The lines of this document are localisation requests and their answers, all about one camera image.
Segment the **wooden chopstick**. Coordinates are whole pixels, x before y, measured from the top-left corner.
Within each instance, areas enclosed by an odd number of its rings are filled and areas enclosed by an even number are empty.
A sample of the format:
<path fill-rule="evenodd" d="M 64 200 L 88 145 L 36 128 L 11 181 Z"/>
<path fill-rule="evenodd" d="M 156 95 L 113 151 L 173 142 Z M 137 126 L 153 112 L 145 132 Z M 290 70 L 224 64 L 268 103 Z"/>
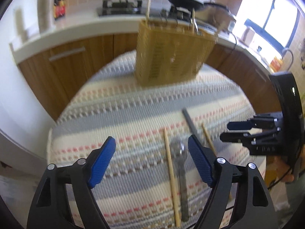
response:
<path fill-rule="evenodd" d="M 207 141 L 207 144 L 208 144 L 208 147 L 213 151 L 213 154 L 214 155 L 217 155 L 217 151 L 214 147 L 214 143 L 213 141 L 211 140 L 211 137 L 210 137 L 210 134 L 207 130 L 207 128 L 205 127 L 205 124 L 202 122 L 201 123 L 201 126 L 202 126 L 202 129 L 203 129 L 203 133 L 205 135 L 205 138 L 206 138 L 206 141 Z"/>
<path fill-rule="evenodd" d="M 168 160 L 168 167 L 169 167 L 169 177 L 170 177 L 170 186 L 171 186 L 171 194 L 172 194 L 172 201 L 173 201 L 175 225 L 177 228 L 180 228 L 181 219 L 180 219 L 179 207 L 178 207 L 178 198 L 177 198 L 177 191 L 176 191 L 176 185 L 175 185 L 175 175 L 174 175 L 174 168 L 173 168 L 172 156 L 171 156 L 171 151 L 170 151 L 170 143 L 169 143 L 169 138 L 168 138 L 168 133 L 167 133 L 166 127 L 163 128 L 163 135 L 164 135 L 164 142 L 165 142 L 166 157 Z"/>

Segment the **metal spoon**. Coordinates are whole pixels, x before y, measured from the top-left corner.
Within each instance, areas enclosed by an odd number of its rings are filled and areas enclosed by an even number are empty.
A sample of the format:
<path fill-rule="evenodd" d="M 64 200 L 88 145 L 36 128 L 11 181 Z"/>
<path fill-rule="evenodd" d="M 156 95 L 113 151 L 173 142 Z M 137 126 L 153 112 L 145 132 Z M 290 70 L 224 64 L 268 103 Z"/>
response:
<path fill-rule="evenodd" d="M 187 222 L 189 220 L 189 206 L 185 162 L 187 159 L 188 149 L 180 139 L 174 138 L 170 143 L 170 150 L 174 157 L 175 166 L 178 170 L 181 220 Z"/>

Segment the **black handled spoon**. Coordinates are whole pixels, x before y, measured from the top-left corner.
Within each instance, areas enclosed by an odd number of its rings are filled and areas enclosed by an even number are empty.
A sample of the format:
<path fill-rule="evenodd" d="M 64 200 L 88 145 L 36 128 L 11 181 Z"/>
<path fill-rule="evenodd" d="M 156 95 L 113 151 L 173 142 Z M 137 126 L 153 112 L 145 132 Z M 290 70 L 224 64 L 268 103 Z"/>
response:
<path fill-rule="evenodd" d="M 185 118 L 185 120 L 186 120 L 186 122 L 187 122 L 187 124 L 188 124 L 188 127 L 189 127 L 189 129 L 190 129 L 190 132 L 191 132 L 192 134 L 194 134 L 194 135 L 199 139 L 200 137 L 198 136 L 197 129 L 196 129 L 196 127 L 195 127 L 195 125 L 194 125 L 194 123 L 193 123 L 193 121 L 192 121 L 192 119 L 191 119 L 191 117 L 190 117 L 190 115 L 189 115 L 187 109 L 186 109 L 186 108 L 183 108 L 183 109 L 182 109 L 182 113 L 183 113 L 184 118 Z"/>

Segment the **kitchen faucet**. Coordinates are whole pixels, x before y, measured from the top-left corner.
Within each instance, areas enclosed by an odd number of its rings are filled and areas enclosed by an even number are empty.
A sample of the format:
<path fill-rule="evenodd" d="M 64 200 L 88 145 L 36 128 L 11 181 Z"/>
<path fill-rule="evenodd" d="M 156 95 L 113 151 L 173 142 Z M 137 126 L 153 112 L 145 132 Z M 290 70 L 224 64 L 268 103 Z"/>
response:
<path fill-rule="evenodd" d="M 282 50 L 281 54 L 282 54 L 282 61 L 283 61 L 284 64 L 290 65 L 294 62 L 294 54 L 293 54 L 291 49 L 284 48 Z"/>

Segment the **striped woven table mat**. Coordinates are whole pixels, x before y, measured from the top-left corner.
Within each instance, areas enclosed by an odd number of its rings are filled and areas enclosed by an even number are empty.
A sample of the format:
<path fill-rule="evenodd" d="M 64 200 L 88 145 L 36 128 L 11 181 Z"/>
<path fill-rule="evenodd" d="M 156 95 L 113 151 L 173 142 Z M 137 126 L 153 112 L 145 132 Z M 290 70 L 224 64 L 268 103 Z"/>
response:
<path fill-rule="evenodd" d="M 209 133 L 217 156 L 236 165 L 254 162 L 265 173 L 265 157 L 219 139 L 228 122 L 254 115 L 236 83 L 204 65 L 191 81 L 142 87 L 135 63 L 134 51 L 123 54 L 88 80 L 50 130 L 47 144 L 48 163 L 64 166 L 87 157 L 107 137 L 115 139 L 115 154 L 92 191 L 111 228 L 175 228 L 164 142 L 187 142 L 183 109 L 203 145 Z"/>

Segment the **orange container by sink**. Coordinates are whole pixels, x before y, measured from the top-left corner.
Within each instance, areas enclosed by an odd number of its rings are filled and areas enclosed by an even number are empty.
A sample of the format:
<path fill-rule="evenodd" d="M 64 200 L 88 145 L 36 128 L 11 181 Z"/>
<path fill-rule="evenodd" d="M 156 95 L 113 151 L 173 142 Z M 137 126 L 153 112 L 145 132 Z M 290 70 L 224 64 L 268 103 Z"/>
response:
<path fill-rule="evenodd" d="M 278 59 L 277 57 L 275 57 L 271 63 L 270 63 L 270 68 L 274 71 L 274 72 L 278 72 L 280 71 L 281 67 L 283 65 L 283 60 L 282 59 Z"/>

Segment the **white refrigerator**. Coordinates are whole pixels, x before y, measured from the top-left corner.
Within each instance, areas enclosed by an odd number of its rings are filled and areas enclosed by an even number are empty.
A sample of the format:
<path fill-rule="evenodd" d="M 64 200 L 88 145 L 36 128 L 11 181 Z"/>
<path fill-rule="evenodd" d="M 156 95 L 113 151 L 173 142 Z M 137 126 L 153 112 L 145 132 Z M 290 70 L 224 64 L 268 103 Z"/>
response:
<path fill-rule="evenodd" d="M 33 52 L 21 49 L 38 34 L 37 0 L 12 0 L 1 18 L 1 131 L 19 147 L 45 158 L 54 120 L 18 66 Z"/>

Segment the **white electric kettle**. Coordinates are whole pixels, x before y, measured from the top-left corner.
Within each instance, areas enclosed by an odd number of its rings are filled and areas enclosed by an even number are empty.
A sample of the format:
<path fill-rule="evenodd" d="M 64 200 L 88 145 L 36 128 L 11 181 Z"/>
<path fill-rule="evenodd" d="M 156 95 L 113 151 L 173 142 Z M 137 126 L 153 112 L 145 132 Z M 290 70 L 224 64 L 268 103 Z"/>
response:
<path fill-rule="evenodd" d="M 252 42 L 254 35 L 255 35 L 254 29 L 250 26 L 247 26 L 239 41 L 248 47 Z"/>

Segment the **yellow plastic utensil basket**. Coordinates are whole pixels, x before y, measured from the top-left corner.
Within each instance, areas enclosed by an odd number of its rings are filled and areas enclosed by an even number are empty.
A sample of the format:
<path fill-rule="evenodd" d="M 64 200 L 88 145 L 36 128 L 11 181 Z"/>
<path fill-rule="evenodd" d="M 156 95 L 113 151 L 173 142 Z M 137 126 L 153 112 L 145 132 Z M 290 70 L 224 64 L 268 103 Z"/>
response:
<path fill-rule="evenodd" d="M 142 20 L 134 74 L 141 86 L 159 86 L 194 79 L 218 40 L 216 33 L 193 25 Z"/>

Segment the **rice cooker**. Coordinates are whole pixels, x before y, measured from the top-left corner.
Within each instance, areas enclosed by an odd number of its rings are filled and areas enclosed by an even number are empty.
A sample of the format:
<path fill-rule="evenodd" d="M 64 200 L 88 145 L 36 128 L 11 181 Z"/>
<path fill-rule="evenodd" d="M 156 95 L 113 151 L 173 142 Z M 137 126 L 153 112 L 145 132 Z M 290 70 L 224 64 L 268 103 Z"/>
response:
<path fill-rule="evenodd" d="M 225 5 L 208 2 L 204 3 L 207 10 L 206 22 L 218 30 L 231 33 L 236 24 L 236 18 Z"/>

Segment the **black gas stove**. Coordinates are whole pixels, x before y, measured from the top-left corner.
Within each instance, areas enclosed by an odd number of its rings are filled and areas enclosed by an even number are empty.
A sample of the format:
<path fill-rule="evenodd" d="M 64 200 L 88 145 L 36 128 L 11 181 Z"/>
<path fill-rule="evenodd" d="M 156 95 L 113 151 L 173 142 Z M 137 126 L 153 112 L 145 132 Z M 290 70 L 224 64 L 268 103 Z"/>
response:
<path fill-rule="evenodd" d="M 171 5 L 169 10 L 150 8 L 149 17 L 159 19 L 173 19 L 190 22 L 192 18 L 193 10 L 200 10 L 203 7 L 203 3 L 182 2 L 182 5 L 175 7 Z M 135 0 L 129 2 L 128 0 L 119 2 L 112 2 L 111 0 L 103 0 L 102 6 L 96 9 L 98 17 L 111 16 L 111 15 L 146 15 L 146 7 L 143 7 L 142 0 Z"/>

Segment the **large soy sauce bottle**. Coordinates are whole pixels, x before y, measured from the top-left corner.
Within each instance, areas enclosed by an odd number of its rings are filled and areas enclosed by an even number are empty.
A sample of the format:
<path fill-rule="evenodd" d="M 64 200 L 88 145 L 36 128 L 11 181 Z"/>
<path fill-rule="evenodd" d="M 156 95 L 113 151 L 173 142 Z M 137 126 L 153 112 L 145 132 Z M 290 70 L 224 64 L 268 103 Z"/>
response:
<path fill-rule="evenodd" d="M 66 0 L 54 0 L 54 19 L 58 20 L 66 15 Z"/>

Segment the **steel thermos flask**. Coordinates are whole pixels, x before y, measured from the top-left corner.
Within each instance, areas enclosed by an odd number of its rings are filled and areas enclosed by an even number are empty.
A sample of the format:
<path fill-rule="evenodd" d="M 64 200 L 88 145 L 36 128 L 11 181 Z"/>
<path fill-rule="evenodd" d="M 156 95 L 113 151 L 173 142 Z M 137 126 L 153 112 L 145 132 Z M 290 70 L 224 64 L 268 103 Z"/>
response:
<path fill-rule="evenodd" d="M 37 0 L 39 33 L 45 33 L 55 26 L 54 0 Z"/>

